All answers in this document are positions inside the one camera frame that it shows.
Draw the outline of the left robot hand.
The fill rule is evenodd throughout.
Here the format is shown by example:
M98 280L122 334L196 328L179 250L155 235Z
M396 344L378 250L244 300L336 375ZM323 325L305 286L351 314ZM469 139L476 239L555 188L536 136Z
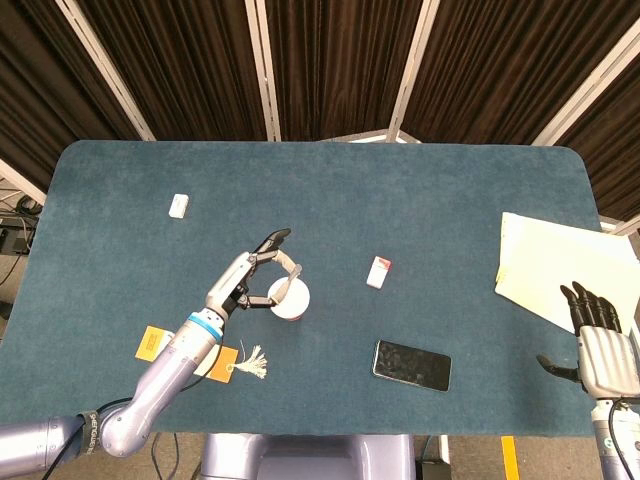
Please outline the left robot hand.
M290 233L290 228L274 231L254 251L236 257L207 293L205 307L228 321L237 308L268 309L279 305L302 272L302 266L280 249ZM248 281L259 266L269 262L279 264L288 273L284 283L267 297L249 295Z

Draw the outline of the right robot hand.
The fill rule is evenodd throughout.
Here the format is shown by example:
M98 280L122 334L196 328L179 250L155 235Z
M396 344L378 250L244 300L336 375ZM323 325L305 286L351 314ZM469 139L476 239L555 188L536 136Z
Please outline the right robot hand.
M538 364L557 378L579 384L596 400L637 398L636 354L613 304L576 281L570 287L562 285L560 290L574 328L577 366L562 367L542 354L536 356Z

